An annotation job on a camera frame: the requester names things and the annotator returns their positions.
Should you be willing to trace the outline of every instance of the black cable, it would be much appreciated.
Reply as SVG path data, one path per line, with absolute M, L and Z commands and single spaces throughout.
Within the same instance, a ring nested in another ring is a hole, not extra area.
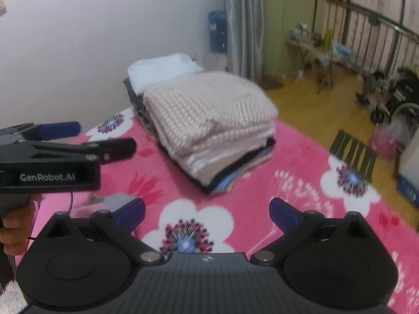
M 70 206 L 68 207 L 68 214 L 70 215 L 70 213 L 71 213 L 71 211 L 72 211 L 72 209 L 73 209 L 73 202 L 74 202 L 74 195 L 73 195 L 73 192 L 70 192 L 70 196 L 71 196 L 71 198 L 70 198 Z M 30 237 L 28 237 L 28 239 L 30 239 L 30 240 L 35 240 L 36 239 L 36 237 L 32 237 L 32 236 L 30 236 Z

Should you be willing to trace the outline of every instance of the pink bedspread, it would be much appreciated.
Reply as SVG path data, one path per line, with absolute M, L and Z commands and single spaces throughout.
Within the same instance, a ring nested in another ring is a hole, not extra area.
M 174 226 L 182 220 L 188 226 L 194 219 L 202 224 L 202 232 L 206 229 L 208 242 L 200 244 L 203 251 L 210 248 L 216 253 L 243 251 L 250 256 L 282 235 L 269 218 L 268 204 L 273 197 L 280 197 L 302 211 L 315 209 L 326 217 L 343 217 L 347 211 L 356 210 L 366 217 L 399 269 L 399 282 L 389 306 L 399 314 L 418 313 L 416 232 L 371 186 L 361 197 L 345 192 L 337 170 L 342 163 L 295 129 L 278 121 L 272 159 L 245 174 L 231 193 L 217 197 L 205 196 L 179 172 L 136 123 L 131 110 L 79 136 L 74 143 L 118 136 L 135 138 L 137 153 L 130 161 L 103 166 L 102 188 L 96 194 L 141 197 L 147 205 L 147 214 L 134 234 L 155 249 L 164 245 L 167 225 Z M 88 205 L 89 196 L 75 194 L 74 207 Z M 47 195 L 32 236 L 39 233 L 55 211 L 67 210 L 69 202 L 69 194 Z M 188 242 L 178 243 L 188 248 Z

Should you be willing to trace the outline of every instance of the black garment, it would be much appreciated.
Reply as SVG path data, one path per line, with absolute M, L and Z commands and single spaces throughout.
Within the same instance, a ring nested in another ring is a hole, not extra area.
M 195 184 L 205 195 L 210 195 L 219 185 L 219 183 L 221 183 L 221 181 L 226 178 L 228 175 L 230 175 L 231 173 L 233 173 L 234 171 L 236 171 L 237 169 L 241 168 L 242 166 L 244 166 L 245 164 L 247 164 L 248 162 L 250 162 L 251 160 L 255 159 L 255 157 L 264 149 L 266 148 L 274 148 L 276 144 L 276 140 L 273 137 L 270 137 L 267 139 L 266 142 L 266 146 L 265 147 L 260 147 L 259 149 L 253 150 L 253 151 L 249 151 L 248 153 L 246 153 L 244 156 L 242 156 L 239 160 L 235 161 L 234 163 L 230 164 L 229 166 L 227 166 L 226 168 L 224 168 L 223 170 L 221 170 L 219 173 L 217 173 L 213 180 L 211 181 L 211 183 L 209 185 L 202 185 L 200 183 L 200 181 L 194 179 L 193 177 L 191 177 L 190 175 L 188 175 L 180 166 L 179 164 L 174 161 L 173 159 L 170 158 L 169 153 L 167 152 L 166 148 L 161 145 L 160 143 L 158 144 L 159 148 L 161 149 L 161 151 L 164 152 L 164 154 L 182 171 L 182 173 L 186 176 L 187 179 L 189 179 L 193 184 Z

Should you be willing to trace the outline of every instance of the metal railing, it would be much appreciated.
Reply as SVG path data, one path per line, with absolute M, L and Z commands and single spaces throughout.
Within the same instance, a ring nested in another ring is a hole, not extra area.
M 419 59 L 418 37 L 406 27 L 368 9 L 339 0 L 327 0 L 323 35 L 351 49 L 348 64 L 366 76 L 377 70 L 386 76 Z

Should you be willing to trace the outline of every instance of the white fluffy fabric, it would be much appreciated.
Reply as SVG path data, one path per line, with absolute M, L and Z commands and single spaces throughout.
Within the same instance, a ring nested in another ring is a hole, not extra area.
M 17 282 L 10 282 L 5 292 L 0 295 L 0 314 L 18 314 L 27 303 Z

